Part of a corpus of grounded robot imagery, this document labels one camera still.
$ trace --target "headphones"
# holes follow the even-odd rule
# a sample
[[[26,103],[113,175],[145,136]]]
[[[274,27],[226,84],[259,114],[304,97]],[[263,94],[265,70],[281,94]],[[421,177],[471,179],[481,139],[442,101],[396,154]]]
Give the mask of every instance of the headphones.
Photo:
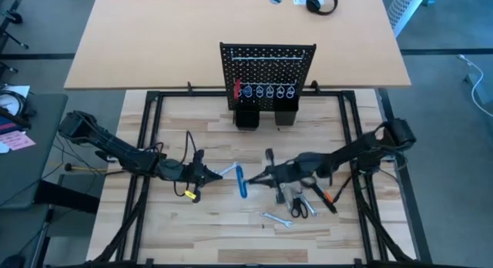
[[[307,9],[308,11],[315,13],[317,15],[329,15],[337,8],[338,2],[339,0],[334,0],[334,7],[330,11],[323,12],[320,10],[321,5],[318,0],[307,0]]]

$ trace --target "tool holder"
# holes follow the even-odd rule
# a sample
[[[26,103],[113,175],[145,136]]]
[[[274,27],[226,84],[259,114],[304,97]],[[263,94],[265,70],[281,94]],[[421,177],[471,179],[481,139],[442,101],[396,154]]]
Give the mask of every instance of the tool holder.
[[[255,130],[260,111],[292,126],[316,45],[220,43],[228,108],[238,129]]]

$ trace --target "wooden table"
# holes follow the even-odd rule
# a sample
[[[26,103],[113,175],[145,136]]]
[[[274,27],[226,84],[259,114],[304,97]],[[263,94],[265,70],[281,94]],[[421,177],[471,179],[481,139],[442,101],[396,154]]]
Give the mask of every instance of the wooden table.
[[[372,130],[381,122],[374,90],[355,92],[363,130]],[[122,108],[116,135],[133,145],[139,134],[145,96],[144,90],[127,91]],[[278,129],[273,113],[262,112],[257,131],[239,132],[232,124],[232,116],[224,98],[165,98],[158,141],[164,142],[164,152],[169,157],[181,159],[188,129],[197,146],[206,149],[204,162],[208,167],[221,170],[237,161],[246,178],[263,171],[267,164],[266,148],[272,147],[276,161],[283,162],[300,152],[331,152],[344,145],[335,98],[301,97],[297,121],[291,127]],[[110,169],[119,167],[111,165]],[[394,174],[391,164],[383,164],[382,169]],[[349,175],[348,165],[343,165],[334,174],[334,185],[329,193],[335,194]],[[106,179],[88,260],[102,252],[120,227],[128,187],[128,174]],[[178,192],[183,188],[179,184]],[[397,183],[378,173],[374,176],[374,188],[384,227],[403,251],[414,257]],[[337,215],[330,213],[314,193],[306,191],[305,196],[319,211],[318,217],[308,219],[292,219],[285,205],[276,205],[272,189],[250,186],[248,191],[248,198],[241,199],[236,175],[228,173],[225,179],[205,186],[202,201],[192,204],[188,198],[174,195],[173,184],[152,179],[139,262],[143,263],[148,257],[154,258],[154,263],[353,263],[354,258],[364,260],[351,184],[336,204]],[[275,213],[293,220],[294,225],[287,229],[260,217],[259,212]],[[370,229],[372,246],[377,252],[371,226]],[[132,237],[130,230],[126,259]]]
[[[220,42],[317,44],[308,84],[411,84],[381,0],[329,16],[293,0],[96,0],[65,88],[224,87]]]

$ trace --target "black metal frame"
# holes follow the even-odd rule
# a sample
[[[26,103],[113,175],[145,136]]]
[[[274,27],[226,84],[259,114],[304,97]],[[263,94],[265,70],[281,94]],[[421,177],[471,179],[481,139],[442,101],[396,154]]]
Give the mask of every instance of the black metal frame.
[[[350,104],[350,110],[351,114],[353,116],[354,120],[354,127],[355,127],[355,132],[357,136],[360,136],[362,132],[361,128],[361,121],[360,121],[360,116],[357,111],[357,102],[356,102],[356,96],[354,94],[354,91],[321,91],[320,88],[318,87],[318,84],[316,82],[312,83],[311,88],[314,89],[314,91],[303,91],[302,95],[305,96],[333,96],[337,98],[339,102],[339,107],[340,107],[340,115],[341,115],[341,121],[342,121],[342,126],[343,126],[343,131],[344,131],[344,138],[346,143],[351,142],[351,129],[349,125],[349,119],[347,117],[347,107],[346,107],[346,102],[349,102]],[[192,90],[192,86],[189,84],[188,91],[169,91],[169,92],[159,92],[159,91],[149,91],[147,92],[146,95],[146,103],[144,106],[144,111],[143,111],[143,117],[142,117],[142,123],[140,127],[140,132],[139,132],[139,139],[137,146],[139,148],[143,148],[145,146],[145,139],[146,139],[146,131],[147,131],[147,126],[149,123],[149,116],[150,116],[150,109],[151,105],[153,102],[156,102],[156,109],[154,112],[154,119],[153,119],[153,127],[151,130],[151,136],[150,136],[150,143],[149,145],[153,145],[156,143],[156,137],[157,137],[157,132],[159,130],[159,120],[160,120],[160,115],[161,111],[163,108],[163,100],[165,97],[187,97],[187,96],[195,96],[195,97],[223,97],[226,96],[226,91],[196,91]],[[357,173],[358,171],[355,170],[355,162],[352,162],[350,164],[351,167],[351,174],[353,176],[353,179],[357,179]],[[405,203],[411,204],[411,208],[407,210],[407,212],[410,214],[408,217],[410,219],[418,219],[418,221],[408,221],[411,223],[412,229],[411,232],[413,234],[418,234],[419,238],[414,236],[414,241],[415,241],[415,246],[417,246],[417,254],[418,254],[418,259],[421,260],[424,263],[431,263],[431,258],[429,249],[428,249],[428,244],[426,243],[426,239],[424,238],[424,230],[422,228],[421,224],[421,219],[419,216],[418,208],[416,205],[416,201],[414,199],[414,194],[412,191],[412,186],[411,182],[409,181],[409,174],[407,170],[402,169],[400,171],[400,178],[401,178],[401,184],[403,185],[403,190],[406,192],[405,193]],[[378,205],[377,205],[377,199],[375,196],[374,192],[374,187],[372,184],[370,184],[371,179],[368,179],[365,177],[367,188],[367,198],[368,198],[368,205],[371,209],[371,212],[374,214],[375,219],[380,222],[380,215],[378,212]],[[364,194],[363,191],[361,190],[361,184],[359,180],[353,180],[353,185],[354,185],[354,194],[355,194],[355,199],[358,201],[358,199],[364,199]],[[127,200],[126,200],[126,205],[125,205],[125,212],[123,215],[123,221],[128,220],[130,213],[132,212],[132,205],[133,201],[135,199],[135,191],[136,191],[136,186],[137,186],[137,177],[132,176],[130,179],[130,185],[129,185],[129,190],[127,193]],[[150,179],[149,178],[144,178],[143,179],[143,185],[141,189],[141,196],[144,196],[144,202],[142,205],[139,205],[139,215],[137,217],[137,222],[136,222],[136,229],[134,232],[134,238],[132,242],[132,252],[130,256],[129,262],[136,263],[138,256],[139,256],[139,248],[140,248],[140,239],[142,236],[142,231],[143,231],[143,220],[145,216],[145,211],[146,211],[146,201],[147,201],[147,194],[149,192],[150,188]],[[367,262],[370,262],[374,260],[374,254],[372,252],[371,248],[371,238],[370,234],[368,231],[368,225],[367,225],[367,217],[364,214],[364,211],[362,211],[361,207],[358,205],[358,218],[360,222],[360,227],[361,227],[361,235],[362,235],[362,242],[364,246],[364,253]],[[380,235],[377,235],[377,244],[378,244],[378,250],[379,250],[379,260],[382,260],[384,262],[388,261],[388,255],[387,255],[387,247],[384,244],[383,238]],[[126,245],[126,238],[123,237],[122,242],[120,242],[117,252],[116,252],[116,262],[125,262],[123,260],[123,254],[125,250],[125,245]],[[341,265],[329,265],[332,267],[354,267],[354,266],[359,266],[358,264],[361,263],[361,260],[355,259],[355,263],[352,264],[341,264]],[[225,267],[240,267],[244,265],[166,265],[166,264],[152,264],[152,260],[148,260],[148,263],[144,266],[149,266],[149,267],[156,267],[156,266],[162,266],[162,267],[169,267],[169,266],[183,266],[183,267],[220,267],[220,268],[225,268]],[[305,266],[317,266],[317,265],[310,265],[310,264],[304,264],[304,265],[282,265],[282,267],[305,267]]]

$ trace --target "pegboard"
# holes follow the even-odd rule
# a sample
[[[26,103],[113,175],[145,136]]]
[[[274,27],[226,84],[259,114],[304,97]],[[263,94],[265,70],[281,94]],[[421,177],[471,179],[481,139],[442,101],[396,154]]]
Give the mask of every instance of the pegboard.
[[[229,109],[242,105],[274,111],[274,101],[297,102],[316,49],[316,45],[220,43]],[[235,99],[238,80],[240,90]]]

